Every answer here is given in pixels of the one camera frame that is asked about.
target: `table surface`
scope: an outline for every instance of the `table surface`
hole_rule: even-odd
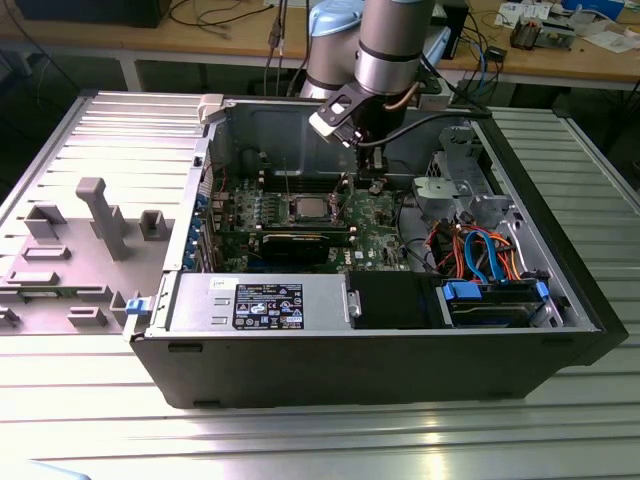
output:
[[[234,5],[232,0],[199,0],[200,11]],[[635,82],[640,77],[640,55],[631,50],[621,54],[609,52],[582,39],[577,39],[570,51],[535,49],[523,51],[509,47],[511,30],[493,25],[499,0],[471,0],[472,11],[480,30],[492,45],[508,50],[504,64],[505,74],[570,77],[583,80],[611,82]],[[262,0],[242,0],[232,12],[212,14],[209,19],[218,21],[263,8]],[[225,30],[231,39],[207,33],[196,27],[180,25],[165,19],[156,29],[124,26],[76,24],[63,22],[22,21],[33,38],[43,45],[72,47],[97,47],[128,50],[163,51],[176,53],[200,53],[237,56],[266,56],[267,38],[277,9],[252,15],[230,24]],[[190,4],[176,10],[175,15],[187,22],[194,21]],[[24,42],[20,31],[0,7],[0,43]],[[640,14],[625,9],[618,19],[624,23],[640,24]],[[302,8],[289,8],[287,12],[287,58],[304,57],[305,12]],[[443,69],[474,70],[477,62],[470,47],[463,44],[454,60],[442,61]]]

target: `floor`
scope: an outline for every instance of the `floor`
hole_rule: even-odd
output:
[[[125,89],[120,68],[113,60],[73,57],[54,60],[82,89]],[[0,83],[0,159],[3,160],[0,198],[10,191],[78,93],[46,58],[32,58],[31,62],[30,77],[19,78],[14,74]],[[209,65],[206,67],[208,85],[203,85],[196,64],[142,62],[140,68],[149,91],[227,94],[261,91],[262,69],[256,67]],[[0,75],[7,73],[9,69],[0,59]],[[605,144],[612,125],[625,125],[608,158],[634,189],[640,187],[640,172],[633,166],[638,158],[636,152],[640,151],[640,136],[635,134],[640,110],[620,118],[617,112],[625,99],[618,92],[585,89],[560,90],[559,95],[558,92],[549,87],[520,86],[511,105],[545,108],[552,104],[567,111],[598,146]],[[492,104],[504,104],[503,97],[498,89]]]

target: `warning label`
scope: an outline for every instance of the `warning label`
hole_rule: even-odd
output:
[[[302,285],[237,285],[233,326],[237,330],[304,328]]]

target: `wooden workbench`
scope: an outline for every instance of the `wooden workbench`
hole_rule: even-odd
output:
[[[577,39],[570,51],[535,49],[522,51],[509,47],[507,28],[495,27],[493,21],[499,0],[472,0],[472,10],[480,30],[492,45],[508,50],[501,81],[538,83],[594,88],[631,88],[640,77],[640,56],[637,51],[615,54],[582,39]],[[220,8],[233,5],[231,0],[199,0],[198,8]],[[244,0],[230,12],[212,14],[209,18],[222,20],[262,8],[261,0]],[[243,18],[224,30],[225,40],[196,27],[180,25],[166,18],[156,29],[124,26],[90,25],[62,22],[24,21],[16,16],[24,28],[52,53],[111,57],[120,61],[130,89],[141,89],[135,62],[137,60],[165,60],[236,65],[264,65],[268,53],[267,38],[277,9]],[[187,22],[194,21],[189,4],[175,15]],[[13,51],[34,51],[31,45],[0,7],[0,48]],[[621,21],[640,24],[640,15],[625,11]],[[285,67],[296,67],[304,57],[305,12],[290,8],[287,13]],[[456,58],[442,61],[440,68],[448,70],[452,79],[459,80],[477,66],[470,47],[462,44]]]

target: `paper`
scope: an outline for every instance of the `paper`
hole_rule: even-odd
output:
[[[632,48],[639,48],[640,41],[633,37],[625,37],[616,32],[604,31],[584,37],[587,42],[591,42],[599,47],[606,48],[613,53],[622,53]]]
[[[520,18],[521,15],[546,20],[549,18],[552,5],[550,2],[536,3],[535,5],[528,3],[503,3],[500,5],[500,10],[494,23],[507,28],[515,28],[516,23],[518,23],[518,18]]]

